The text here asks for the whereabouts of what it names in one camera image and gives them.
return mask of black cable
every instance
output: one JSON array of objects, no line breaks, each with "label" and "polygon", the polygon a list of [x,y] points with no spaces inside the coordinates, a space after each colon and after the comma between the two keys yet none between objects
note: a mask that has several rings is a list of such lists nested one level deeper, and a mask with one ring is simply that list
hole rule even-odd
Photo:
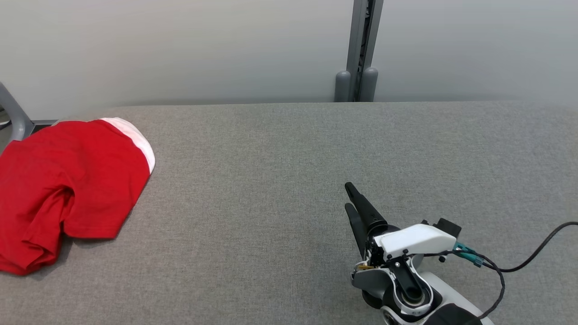
[{"label": "black cable", "polygon": [[[519,269],[522,269],[524,266],[528,265],[537,255],[538,253],[540,253],[540,251],[544,248],[544,246],[546,246],[546,244],[552,239],[552,237],[554,237],[555,234],[557,234],[560,230],[562,230],[563,228],[567,227],[567,226],[578,226],[578,221],[569,221],[566,223],[561,224],[560,226],[556,227],[556,229],[554,229],[554,231],[552,231],[550,233],[550,235],[548,235],[548,237],[546,237],[546,239],[544,239],[544,241],[540,244],[540,246],[538,246],[538,248],[532,253],[532,255],[530,255],[530,257],[525,260],[522,264],[514,267],[514,268],[498,268],[500,271],[504,272],[504,273],[509,273],[509,272],[516,272]],[[483,263],[482,265],[484,265],[487,268],[491,268],[491,269],[496,269],[497,266],[496,265],[489,265],[488,263]]]},{"label": "black cable", "polygon": [[442,255],[448,255],[448,254],[454,254],[457,255],[458,257],[460,257],[458,254],[462,254],[462,253],[467,253],[467,254],[472,254],[475,255],[477,257],[483,258],[485,261],[488,261],[489,264],[491,264],[490,266],[492,266],[494,271],[496,271],[500,277],[500,283],[502,284],[502,290],[500,290],[500,295],[498,297],[498,299],[496,300],[496,302],[492,305],[492,307],[490,307],[488,310],[486,310],[483,314],[481,314],[478,319],[482,320],[486,317],[488,317],[488,315],[493,312],[499,305],[499,303],[502,301],[502,299],[504,298],[504,292],[506,292],[506,282],[504,281],[504,275],[502,274],[502,271],[500,270],[500,268],[494,263],[492,262],[489,258],[487,258],[486,256],[480,254],[480,253],[476,253],[476,252],[472,252],[472,251],[463,251],[463,250],[447,250],[445,252],[441,252],[441,253],[437,253],[437,254],[424,254],[424,257],[428,257],[428,256],[442,256]]}]

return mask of table surface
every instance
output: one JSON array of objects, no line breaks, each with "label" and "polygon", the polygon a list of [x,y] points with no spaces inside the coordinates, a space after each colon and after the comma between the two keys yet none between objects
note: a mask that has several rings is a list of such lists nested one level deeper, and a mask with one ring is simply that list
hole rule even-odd
[{"label": "table surface", "polygon": [[[578,110],[524,102],[141,106],[122,117],[157,165],[113,241],[0,274],[1,324],[380,324],[348,277],[353,182],[389,223],[440,217],[501,267],[578,217]],[[578,227],[507,274],[496,324],[574,324]],[[489,269],[432,271],[485,310]]]}]

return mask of red t-shirt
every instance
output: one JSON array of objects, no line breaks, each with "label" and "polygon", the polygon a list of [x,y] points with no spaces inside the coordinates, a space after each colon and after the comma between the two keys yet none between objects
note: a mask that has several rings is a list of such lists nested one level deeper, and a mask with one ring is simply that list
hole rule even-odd
[{"label": "red t-shirt", "polygon": [[0,271],[54,264],[61,232],[116,237],[149,174],[143,151],[103,120],[61,122],[10,142],[0,156]]}]

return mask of metal frame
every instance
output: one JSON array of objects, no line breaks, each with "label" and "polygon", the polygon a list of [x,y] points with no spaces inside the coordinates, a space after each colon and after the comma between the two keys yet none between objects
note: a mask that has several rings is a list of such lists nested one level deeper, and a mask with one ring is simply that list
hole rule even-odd
[{"label": "metal frame", "polygon": [[12,121],[12,135],[10,136],[10,141],[22,140],[32,134],[34,124],[1,82],[0,106],[6,110]]},{"label": "metal frame", "polygon": [[353,1],[353,15],[351,17],[351,32],[349,33],[349,50],[347,52],[347,71],[350,74],[349,94],[347,101],[354,101],[354,91],[358,84],[357,75],[361,56],[361,42],[365,29],[365,9],[368,0]]},{"label": "metal frame", "polygon": [[375,96],[375,88],[377,86],[377,75],[379,71],[372,67],[373,51],[375,49],[375,42],[377,39],[377,30],[379,29],[379,21],[381,19],[381,11],[383,10],[383,0],[373,0],[373,8],[370,10],[369,17],[369,31],[365,41],[365,54],[362,66],[362,73],[359,84],[359,98],[360,102],[373,102]]},{"label": "metal frame", "polygon": [[[369,24],[366,27],[366,9],[369,8]],[[383,10],[383,0],[354,0],[347,53],[347,71],[341,71],[335,80],[335,101],[372,102],[377,85],[376,68],[371,67],[377,30]],[[348,88],[347,97],[338,91]]]}]

